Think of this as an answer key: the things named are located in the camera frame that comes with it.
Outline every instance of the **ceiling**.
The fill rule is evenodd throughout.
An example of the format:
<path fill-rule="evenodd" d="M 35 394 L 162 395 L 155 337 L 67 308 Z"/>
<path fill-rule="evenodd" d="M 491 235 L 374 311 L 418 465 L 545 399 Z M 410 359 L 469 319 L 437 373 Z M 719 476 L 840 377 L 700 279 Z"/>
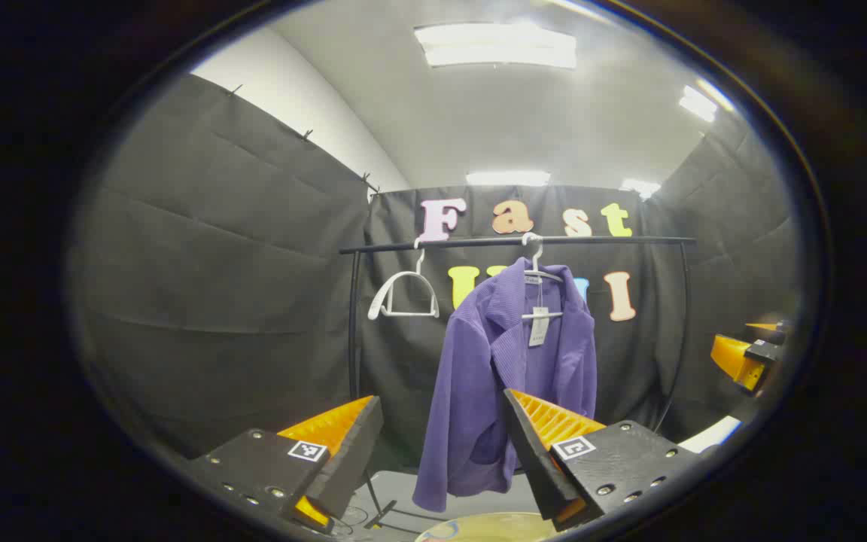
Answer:
<path fill-rule="evenodd" d="M 433 69 L 413 28 L 531 21 L 577 38 L 577 69 Z M 639 30 L 544 0 L 324 0 L 272 23 L 343 96 L 407 181 L 543 169 L 551 184 L 663 181 L 709 124 L 678 106 L 696 76 Z"/>

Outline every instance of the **clothes hanger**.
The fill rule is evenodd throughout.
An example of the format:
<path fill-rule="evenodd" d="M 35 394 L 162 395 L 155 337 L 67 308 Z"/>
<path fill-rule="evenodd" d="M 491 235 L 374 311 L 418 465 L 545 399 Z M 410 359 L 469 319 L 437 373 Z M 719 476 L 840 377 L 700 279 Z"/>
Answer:
<path fill-rule="evenodd" d="M 416 250 L 420 244 L 420 238 L 418 237 L 413 241 L 413 249 Z M 416 271 L 400 271 L 396 275 L 390 277 L 386 282 L 383 282 L 383 286 L 379 288 L 379 291 L 376 292 L 373 301 L 370 303 L 370 309 L 367 311 L 367 318 L 371 320 L 376 320 L 376 316 L 382 312 L 384 316 L 397 317 L 397 316 L 433 316 L 434 318 L 440 317 L 440 307 L 437 305 L 437 293 L 434 292 L 433 285 L 430 285 L 430 281 L 428 281 L 423 275 L 420 274 L 420 264 L 424 262 L 424 255 L 427 253 L 426 249 L 420 249 L 420 258 L 417 260 Z M 427 287 L 427 291 L 430 292 L 430 312 L 395 312 L 393 309 L 393 282 L 395 282 L 400 277 L 416 277 L 419 278 L 421 282 Z"/>
<path fill-rule="evenodd" d="M 543 277 L 545 279 L 551 279 L 553 281 L 561 282 L 564 284 L 564 279 L 558 277 L 557 275 L 551 275 L 550 273 L 544 273 L 544 271 L 537 271 L 537 258 L 540 258 L 540 255 L 544 252 L 544 238 L 538 236 L 536 233 L 524 233 L 524 236 L 520 238 L 520 243 L 524 246 L 527 246 L 527 243 L 531 239 L 537 240 L 537 253 L 534 253 L 534 257 L 532 260 L 534 261 L 534 270 L 524 271 L 524 275 L 533 275 L 536 277 Z M 537 292 L 537 299 L 539 299 L 539 305 L 543 302 L 543 289 L 539 288 Z M 520 315 L 520 319 L 522 320 L 534 320 L 537 318 L 556 318 L 557 316 L 563 316 L 563 312 L 548 312 L 548 313 L 540 313 L 539 315 Z"/>

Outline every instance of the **white wall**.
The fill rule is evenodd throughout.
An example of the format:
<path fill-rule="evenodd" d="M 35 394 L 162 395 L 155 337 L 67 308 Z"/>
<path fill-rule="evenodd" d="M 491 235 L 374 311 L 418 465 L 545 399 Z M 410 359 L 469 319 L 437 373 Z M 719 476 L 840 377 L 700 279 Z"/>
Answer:
<path fill-rule="evenodd" d="M 192 71 L 266 111 L 330 152 L 381 192 L 410 189 L 399 169 L 313 65 L 265 26 L 228 45 Z"/>

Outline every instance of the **clothing rack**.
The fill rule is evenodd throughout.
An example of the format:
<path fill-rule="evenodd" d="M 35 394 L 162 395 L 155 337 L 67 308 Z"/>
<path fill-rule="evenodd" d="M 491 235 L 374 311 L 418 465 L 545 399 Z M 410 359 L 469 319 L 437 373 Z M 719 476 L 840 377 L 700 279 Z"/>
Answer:
<path fill-rule="evenodd" d="M 665 399 L 665 407 L 661 411 L 661 416 L 656 425 L 654 432 L 657 433 L 661 427 L 661 422 L 664 421 L 668 414 L 668 409 L 671 408 L 671 401 L 674 399 L 674 388 L 677 385 L 678 375 L 681 373 L 681 361 L 684 358 L 684 349 L 687 344 L 688 336 L 688 315 L 689 304 L 691 304 L 691 279 L 689 278 L 688 256 L 685 251 L 687 245 L 694 245 L 698 240 L 692 237 L 660 237 L 660 236 L 632 236 L 632 237 L 612 237 L 612 236 L 544 236 L 541 242 L 547 245 L 678 245 L 681 251 L 681 271 L 684 280 L 684 323 L 681 329 L 681 347 L 678 349 L 677 364 L 674 366 L 674 378 L 671 381 L 671 392 L 668 392 L 668 398 Z M 446 241 L 421 241 L 420 243 L 393 243 L 386 245 L 365 245 L 361 247 L 350 247 L 340 249 L 340 254 L 353 254 L 352 272 L 350 275 L 350 329 L 348 329 L 347 342 L 347 363 L 348 373 L 350 373 L 350 398 L 351 400 L 360 397 L 360 374 L 359 364 L 357 363 L 357 300 L 359 298 L 359 270 L 360 270 L 360 255 L 364 253 L 375 253 L 375 251 L 412 251 L 420 249 L 450 249 L 460 247 L 500 247 L 500 246 L 522 246 L 523 242 L 520 237 L 479 237 L 471 239 L 457 239 Z M 370 497 L 373 498 L 376 506 L 376 520 L 382 517 L 383 512 L 379 501 L 376 500 L 373 484 L 370 481 L 370 474 L 366 477 L 367 487 L 370 490 Z"/>

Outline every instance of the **fluorescent light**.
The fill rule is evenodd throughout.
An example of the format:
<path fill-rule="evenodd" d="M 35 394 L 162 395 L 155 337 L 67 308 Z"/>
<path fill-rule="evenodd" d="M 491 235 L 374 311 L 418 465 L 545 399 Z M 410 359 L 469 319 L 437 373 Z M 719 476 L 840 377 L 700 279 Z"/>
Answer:
<path fill-rule="evenodd" d="M 734 106 L 732 103 L 723 95 L 720 90 L 716 89 L 712 83 L 705 81 L 705 79 L 698 79 L 698 86 L 701 87 L 709 96 L 715 99 L 715 102 L 725 108 L 725 111 L 734 111 Z"/>
<path fill-rule="evenodd" d="M 432 66 L 505 62 L 577 68 L 574 36 L 533 24 L 442 24 L 413 33 Z"/>
<path fill-rule="evenodd" d="M 607 20 L 606 17 L 602 17 L 602 15 L 596 14 L 594 11 L 585 8 L 584 6 L 578 6 L 573 2 L 569 2 L 568 0 L 545 0 L 548 4 L 554 4 L 555 6 L 559 6 L 568 11 L 574 11 L 575 14 L 584 15 L 584 17 L 591 17 L 593 20 L 598 22 L 603 22 L 605 24 L 613 23 Z"/>
<path fill-rule="evenodd" d="M 715 102 L 706 99 L 702 93 L 688 86 L 685 86 L 684 96 L 681 96 L 678 105 L 697 114 L 701 119 L 707 120 L 708 123 L 715 120 L 715 112 L 718 111 L 718 106 L 715 105 Z"/>
<path fill-rule="evenodd" d="M 620 189 L 625 191 L 634 191 L 640 195 L 641 199 L 648 199 L 661 188 L 660 184 L 655 182 L 638 181 L 636 178 L 626 178 L 620 183 Z"/>
<path fill-rule="evenodd" d="M 551 178 L 549 172 L 515 171 L 515 172 L 472 172 L 467 174 L 468 184 L 543 186 Z"/>

